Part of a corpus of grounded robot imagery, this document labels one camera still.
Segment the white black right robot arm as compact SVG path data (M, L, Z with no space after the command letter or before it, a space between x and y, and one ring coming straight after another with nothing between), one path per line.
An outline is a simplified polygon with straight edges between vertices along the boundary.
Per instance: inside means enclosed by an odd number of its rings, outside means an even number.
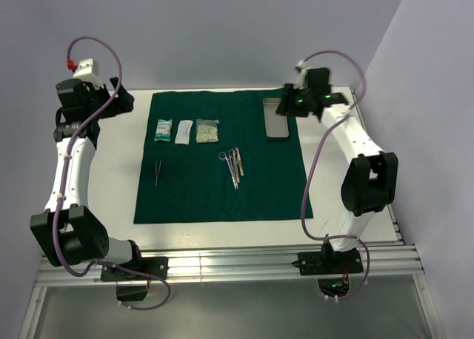
M341 214L337 235L321 238L316 252L301 252L293 262L301 275L334 275L348 271L361 273L360 237L374 216L395 198L398 158L385 152L369 137L354 115L355 105L342 93L334 93L330 70L300 64L294 84L285 84L276 109L282 116L315 116L326 128L324 137L333 136L348 169L341 185Z

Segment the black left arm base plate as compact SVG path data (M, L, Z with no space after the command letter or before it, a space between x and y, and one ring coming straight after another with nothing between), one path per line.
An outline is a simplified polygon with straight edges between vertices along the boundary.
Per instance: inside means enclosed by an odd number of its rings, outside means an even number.
M169 259L164 256L141 258L139 261L120 264L124 269L132 270L133 273L126 272L113 266L106 266L101 271L100 280L103 282L121 281L145 281L150 278L144 274L167 279Z

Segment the steel tweezers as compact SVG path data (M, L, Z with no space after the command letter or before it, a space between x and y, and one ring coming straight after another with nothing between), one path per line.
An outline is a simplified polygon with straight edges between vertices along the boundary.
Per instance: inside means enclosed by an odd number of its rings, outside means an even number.
M235 150L236 150L236 157L237 157L237 163L238 163L238 171L240 173L240 176L244 176L244 169L243 169L240 149L238 147L235 147Z

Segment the green white gauze bag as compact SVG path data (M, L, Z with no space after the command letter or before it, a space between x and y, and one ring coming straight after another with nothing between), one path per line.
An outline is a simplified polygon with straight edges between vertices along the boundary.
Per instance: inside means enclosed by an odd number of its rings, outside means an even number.
M198 144L216 143L218 138L219 120L196 120L196 142Z

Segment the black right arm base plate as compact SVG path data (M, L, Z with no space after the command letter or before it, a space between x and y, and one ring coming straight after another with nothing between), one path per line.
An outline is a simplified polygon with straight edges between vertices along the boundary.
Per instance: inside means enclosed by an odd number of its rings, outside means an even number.
M360 253L357 249L349 252L325 253L300 252L292 266L299 270L301 276L306 275L342 275L345 270L350 274L364 271Z

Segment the white gauze packet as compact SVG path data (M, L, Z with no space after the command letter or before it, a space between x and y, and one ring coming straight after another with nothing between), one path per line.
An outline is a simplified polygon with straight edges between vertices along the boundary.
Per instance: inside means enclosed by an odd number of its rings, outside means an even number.
M166 141L171 140L173 120L164 120L159 119L156 124L156 131L154 136L154 141Z

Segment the thin steel forceps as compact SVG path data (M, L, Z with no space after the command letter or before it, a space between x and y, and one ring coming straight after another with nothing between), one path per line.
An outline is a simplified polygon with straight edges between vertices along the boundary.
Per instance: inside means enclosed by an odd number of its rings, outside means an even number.
M155 186L158 185L160 171L161 171L161 161L156 161L155 162Z

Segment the white sachet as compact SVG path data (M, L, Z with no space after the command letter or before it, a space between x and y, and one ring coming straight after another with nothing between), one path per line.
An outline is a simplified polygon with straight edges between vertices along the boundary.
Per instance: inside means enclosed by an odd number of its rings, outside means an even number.
M192 120L181 120L178 124L175 143L188 145L190 142L190 132L193 127Z

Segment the dark green surgical cloth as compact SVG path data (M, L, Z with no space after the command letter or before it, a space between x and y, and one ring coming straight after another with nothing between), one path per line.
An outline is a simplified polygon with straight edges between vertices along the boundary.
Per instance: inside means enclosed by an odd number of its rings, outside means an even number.
M288 139L270 140L265 133L263 99L281 95L279 89L153 95L134 223L311 218L311 203L303 196L307 176L296 119L288 119ZM154 141L159 119L172 119L174 125L181 120L219 120L219 141L198 144L191 139L188 145ZM226 162L218 157L235 147L240 149L244 169L238 189L233 187ZM156 161L161 161L157 186Z

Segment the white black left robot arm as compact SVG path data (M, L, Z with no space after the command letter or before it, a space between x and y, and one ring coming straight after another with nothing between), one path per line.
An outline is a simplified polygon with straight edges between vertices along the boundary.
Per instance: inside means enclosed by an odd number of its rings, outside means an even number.
M99 121L133 110L134 98L119 85L118 78L110 82L118 90L115 95L109 94L99 77L75 75L56 85L61 102L53 132L56 174L44 211L30 219L30 230L54 267L93 262L139 271L143 265L136 243L111 238L88 207Z

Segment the metal surgical kit tray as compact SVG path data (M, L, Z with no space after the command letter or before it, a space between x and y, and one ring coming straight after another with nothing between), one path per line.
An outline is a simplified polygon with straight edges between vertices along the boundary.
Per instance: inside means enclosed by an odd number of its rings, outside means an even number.
M266 136L270 140L284 140L290 136L287 117L277 113L280 98L264 98L264 126Z

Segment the steel surgical scissors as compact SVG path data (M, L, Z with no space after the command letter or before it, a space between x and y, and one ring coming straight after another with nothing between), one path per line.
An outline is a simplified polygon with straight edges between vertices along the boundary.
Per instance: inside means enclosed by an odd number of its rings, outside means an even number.
M233 182L233 187L234 187L234 189L238 189L238 182L237 182L235 170L234 170L234 167L233 167L233 162L231 160L230 155L226 152L220 152L218 154L218 157L219 157L220 160L226 162L227 167L228 167L229 172L230 172L231 180Z

